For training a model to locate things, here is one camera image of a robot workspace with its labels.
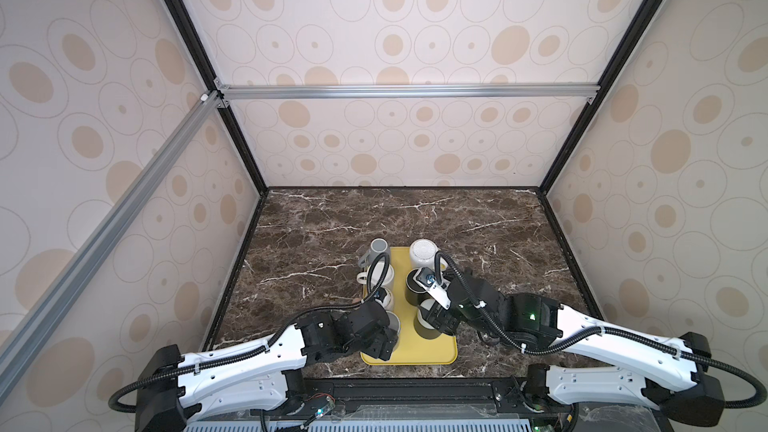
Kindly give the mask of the black mug white base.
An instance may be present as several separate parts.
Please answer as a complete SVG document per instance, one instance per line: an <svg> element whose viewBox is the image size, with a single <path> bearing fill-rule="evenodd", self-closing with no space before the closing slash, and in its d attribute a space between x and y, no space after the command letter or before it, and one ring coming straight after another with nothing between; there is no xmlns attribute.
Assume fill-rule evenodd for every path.
<svg viewBox="0 0 768 432"><path fill-rule="evenodd" d="M434 340L442 335L442 332L436 329L428 320L432 307L436 304L435 300L428 298L423 300L417 306L417 312L414 319L414 330L425 340Z"/></svg>

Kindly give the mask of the large grey mug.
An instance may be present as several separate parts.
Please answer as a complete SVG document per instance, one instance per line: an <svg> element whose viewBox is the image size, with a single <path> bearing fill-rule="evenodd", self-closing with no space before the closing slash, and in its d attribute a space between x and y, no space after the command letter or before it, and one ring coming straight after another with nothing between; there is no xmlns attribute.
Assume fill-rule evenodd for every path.
<svg viewBox="0 0 768 432"><path fill-rule="evenodd" d="M387 317L389 320L388 328L392 329L397 335L400 335L401 322L399 317L392 311L387 311Z"/></svg>

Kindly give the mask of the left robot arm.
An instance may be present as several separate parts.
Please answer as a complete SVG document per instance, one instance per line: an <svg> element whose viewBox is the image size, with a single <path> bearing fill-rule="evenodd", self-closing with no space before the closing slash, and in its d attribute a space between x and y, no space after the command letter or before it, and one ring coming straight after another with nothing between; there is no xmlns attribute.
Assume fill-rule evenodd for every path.
<svg viewBox="0 0 768 432"><path fill-rule="evenodd" d="M363 353L387 361L399 339L377 302L317 308L284 330L212 352L157 350L139 375L138 431L182 431L188 422L240 409L274 410L296 396L290 375L307 365Z"/></svg>

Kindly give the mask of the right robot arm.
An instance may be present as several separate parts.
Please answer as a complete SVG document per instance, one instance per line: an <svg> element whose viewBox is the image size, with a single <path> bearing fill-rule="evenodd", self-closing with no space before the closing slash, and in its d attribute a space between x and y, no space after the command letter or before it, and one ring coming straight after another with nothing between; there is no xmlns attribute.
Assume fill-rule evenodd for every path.
<svg viewBox="0 0 768 432"><path fill-rule="evenodd" d="M443 279L427 271L418 282L434 301L422 306L423 320L443 334L453 335L466 324L525 355L568 352L600 361L600 367L581 371L530 367L522 393L531 402L637 404L697 427L714 427L722 417L724 394L719 380L708 373L711 349L699 333L640 333L554 299L504 295L473 276Z"/></svg>

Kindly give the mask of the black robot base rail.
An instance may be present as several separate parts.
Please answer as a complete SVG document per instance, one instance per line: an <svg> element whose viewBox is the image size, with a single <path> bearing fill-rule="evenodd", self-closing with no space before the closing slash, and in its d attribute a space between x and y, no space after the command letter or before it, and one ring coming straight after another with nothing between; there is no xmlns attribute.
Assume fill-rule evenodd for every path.
<svg viewBox="0 0 768 432"><path fill-rule="evenodd" d="M533 412L511 378L307 379L305 396L273 411L240 409L188 425L190 431L669 431L657 411L582 403ZM336 407L310 422L304 402L317 393Z"/></svg>

